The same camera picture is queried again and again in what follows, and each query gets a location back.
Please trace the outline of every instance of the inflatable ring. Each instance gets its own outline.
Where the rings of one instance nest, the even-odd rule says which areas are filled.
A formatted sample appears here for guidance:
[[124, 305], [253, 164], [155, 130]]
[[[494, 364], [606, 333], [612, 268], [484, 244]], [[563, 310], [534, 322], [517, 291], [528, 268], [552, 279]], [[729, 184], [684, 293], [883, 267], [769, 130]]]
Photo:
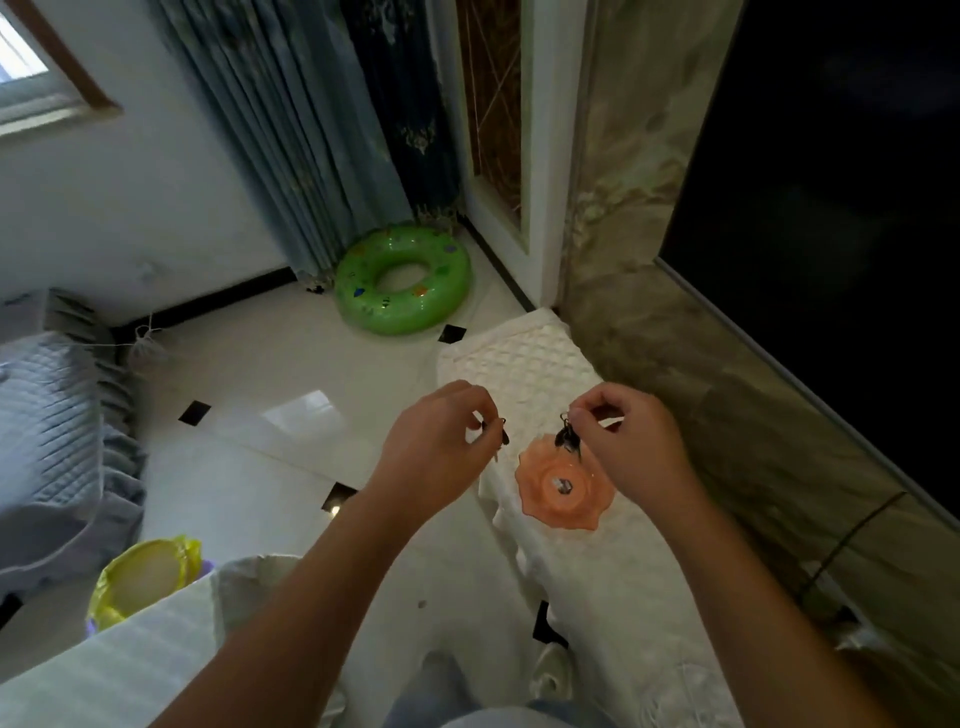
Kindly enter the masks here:
[[[389, 269], [420, 263], [426, 277], [402, 291], [379, 291]], [[373, 232], [347, 251], [337, 267], [335, 291], [343, 317], [375, 333], [412, 333], [438, 324], [470, 288], [470, 258], [445, 232], [397, 227]]]

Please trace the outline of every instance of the leg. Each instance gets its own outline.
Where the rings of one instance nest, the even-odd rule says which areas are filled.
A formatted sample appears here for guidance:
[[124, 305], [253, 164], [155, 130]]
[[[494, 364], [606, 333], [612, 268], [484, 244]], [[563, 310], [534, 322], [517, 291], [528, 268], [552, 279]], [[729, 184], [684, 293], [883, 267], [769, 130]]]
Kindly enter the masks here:
[[441, 728], [481, 707], [453, 655], [430, 652], [387, 713], [383, 728]]
[[531, 700], [527, 707], [561, 720], [573, 728], [616, 728], [607, 714], [591, 703], [574, 700]]

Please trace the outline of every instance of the blue curtain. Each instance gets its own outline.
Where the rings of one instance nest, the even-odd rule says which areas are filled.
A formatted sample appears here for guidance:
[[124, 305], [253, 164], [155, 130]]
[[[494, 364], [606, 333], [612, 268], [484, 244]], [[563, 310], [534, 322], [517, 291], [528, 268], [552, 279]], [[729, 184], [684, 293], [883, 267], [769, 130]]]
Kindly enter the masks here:
[[337, 0], [149, 0], [291, 267], [413, 217]]
[[423, 0], [342, 0], [340, 7], [410, 207], [421, 221], [452, 220], [460, 172]]

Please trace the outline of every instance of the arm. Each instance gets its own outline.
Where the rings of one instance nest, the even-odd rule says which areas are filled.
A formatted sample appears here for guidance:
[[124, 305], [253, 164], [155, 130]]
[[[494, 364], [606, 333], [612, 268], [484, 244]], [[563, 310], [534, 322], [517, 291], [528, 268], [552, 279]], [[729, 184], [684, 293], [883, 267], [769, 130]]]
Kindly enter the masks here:
[[[480, 427], [474, 411], [491, 426], [468, 444], [467, 428]], [[476, 480], [502, 429], [487, 391], [464, 381], [405, 410], [367, 487], [153, 728], [316, 725], [387, 569]]]
[[[619, 415], [616, 429], [597, 422]], [[575, 400], [569, 417], [673, 550], [746, 725], [893, 726], [710, 501], [657, 398], [605, 383]]]

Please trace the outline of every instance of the yellow plastic bag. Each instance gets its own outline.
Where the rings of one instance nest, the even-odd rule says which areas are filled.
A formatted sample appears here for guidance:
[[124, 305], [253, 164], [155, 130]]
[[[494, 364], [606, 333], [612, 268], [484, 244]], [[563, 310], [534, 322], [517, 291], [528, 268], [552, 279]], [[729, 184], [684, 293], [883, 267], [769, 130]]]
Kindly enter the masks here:
[[102, 632], [192, 583], [203, 565], [200, 549], [186, 536], [131, 546], [100, 572], [87, 624]]

